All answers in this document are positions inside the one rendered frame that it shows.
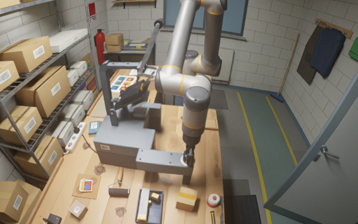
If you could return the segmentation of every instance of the blue baseboard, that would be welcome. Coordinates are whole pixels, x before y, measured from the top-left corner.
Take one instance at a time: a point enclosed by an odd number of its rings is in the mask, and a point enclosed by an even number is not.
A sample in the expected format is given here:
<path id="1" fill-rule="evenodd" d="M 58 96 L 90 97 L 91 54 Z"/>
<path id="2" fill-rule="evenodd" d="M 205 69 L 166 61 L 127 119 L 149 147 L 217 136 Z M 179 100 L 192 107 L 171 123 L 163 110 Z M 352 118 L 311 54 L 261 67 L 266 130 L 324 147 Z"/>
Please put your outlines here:
<path id="1" fill-rule="evenodd" d="M 248 92 L 258 92 L 258 93 L 261 93 L 261 94 L 268 94 L 268 95 L 270 95 L 270 93 L 271 93 L 270 91 L 266 91 L 266 90 L 250 89 L 250 88 L 239 87 L 239 86 L 234 86 L 234 85 L 218 85 L 218 84 L 213 84 L 213 87 L 227 88 L 227 89 L 237 89 L 237 90 L 244 90 L 244 91 L 248 91 Z M 297 121 L 295 115 L 293 114 L 291 108 L 288 106 L 287 102 L 284 101 L 283 103 L 284 103 L 284 105 L 286 106 L 288 112 L 290 113 L 290 115 L 291 115 L 293 121 L 295 122 L 296 127 L 298 128 L 298 130 L 299 130 L 299 132 L 300 132 L 302 138 L 304 139 L 304 142 L 305 142 L 307 148 L 309 149 L 310 146 L 311 146 L 311 144 L 309 143 L 309 141 L 308 141 L 308 139 L 307 139 L 307 137 L 306 137 L 306 135 L 305 135 L 303 129 L 301 128 L 299 122 Z"/>

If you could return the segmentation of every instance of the fire extinguisher sign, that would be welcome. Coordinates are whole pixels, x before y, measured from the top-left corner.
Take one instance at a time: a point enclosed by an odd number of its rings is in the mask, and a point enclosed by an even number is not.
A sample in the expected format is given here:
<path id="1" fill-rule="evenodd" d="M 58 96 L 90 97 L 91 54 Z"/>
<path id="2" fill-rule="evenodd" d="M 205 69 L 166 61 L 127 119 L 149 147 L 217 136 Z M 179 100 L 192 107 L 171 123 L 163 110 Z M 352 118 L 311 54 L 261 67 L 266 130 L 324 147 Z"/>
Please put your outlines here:
<path id="1" fill-rule="evenodd" d="M 94 6 L 94 3 L 89 4 L 89 13 L 90 13 L 90 22 L 96 20 L 96 7 Z"/>

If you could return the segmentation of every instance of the power strip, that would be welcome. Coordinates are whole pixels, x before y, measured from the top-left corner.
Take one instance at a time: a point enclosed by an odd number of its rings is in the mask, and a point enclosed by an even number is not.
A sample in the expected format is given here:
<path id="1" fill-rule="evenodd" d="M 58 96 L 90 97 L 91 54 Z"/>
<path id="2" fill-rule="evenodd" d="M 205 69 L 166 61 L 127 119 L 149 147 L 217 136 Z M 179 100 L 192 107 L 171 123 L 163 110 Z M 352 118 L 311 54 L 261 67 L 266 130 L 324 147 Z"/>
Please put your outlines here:
<path id="1" fill-rule="evenodd" d="M 80 129 L 79 133 L 74 133 L 70 141 L 67 143 L 67 146 L 65 147 L 65 149 L 67 150 L 66 154 L 75 150 L 77 143 L 80 140 L 82 134 L 84 133 L 86 127 L 87 124 L 85 122 L 80 122 L 80 124 L 78 125 L 78 128 Z"/>

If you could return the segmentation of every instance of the wooden coat rack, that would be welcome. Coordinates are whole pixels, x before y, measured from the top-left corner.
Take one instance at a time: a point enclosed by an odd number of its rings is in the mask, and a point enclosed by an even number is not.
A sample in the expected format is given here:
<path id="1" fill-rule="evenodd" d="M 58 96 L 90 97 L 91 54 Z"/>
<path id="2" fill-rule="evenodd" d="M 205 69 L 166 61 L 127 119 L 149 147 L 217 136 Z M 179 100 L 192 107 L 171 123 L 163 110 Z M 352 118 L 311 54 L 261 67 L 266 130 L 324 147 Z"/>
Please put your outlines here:
<path id="1" fill-rule="evenodd" d="M 353 35 L 353 31 L 347 30 L 346 28 L 339 27 L 339 26 L 334 25 L 332 23 L 328 23 L 328 22 L 326 22 L 324 20 L 316 19 L 315 24 L 319 25 L 320 27 L 323 27 L 323 28 L 326 28 L 326 27 L 327 28 L 335 28 L 335 29 L 341 31 L 342 34 L 348 39 L 350 39 L 352 37 L 352 35 Z"/>

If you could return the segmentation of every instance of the door handle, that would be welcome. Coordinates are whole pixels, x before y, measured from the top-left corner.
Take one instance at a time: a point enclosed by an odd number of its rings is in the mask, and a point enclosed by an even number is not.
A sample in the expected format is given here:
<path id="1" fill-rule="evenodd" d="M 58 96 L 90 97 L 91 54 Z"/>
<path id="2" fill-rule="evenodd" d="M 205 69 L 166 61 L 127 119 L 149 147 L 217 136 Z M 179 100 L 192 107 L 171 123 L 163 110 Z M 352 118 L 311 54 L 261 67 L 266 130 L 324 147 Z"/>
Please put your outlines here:
<path id="1" fill-rule="evenodd" d="M 327 146 L 322 146 L 321 147 L 321 152 L 327 156 L 332 156 L 333 158 L 336 158 L 336 159 L 339 159 L 340 157 L 339 156 L 336 156 L 336 155 L 333 155 L 332 153 L 329 153 L 328 152 L 328 148 Z"/>

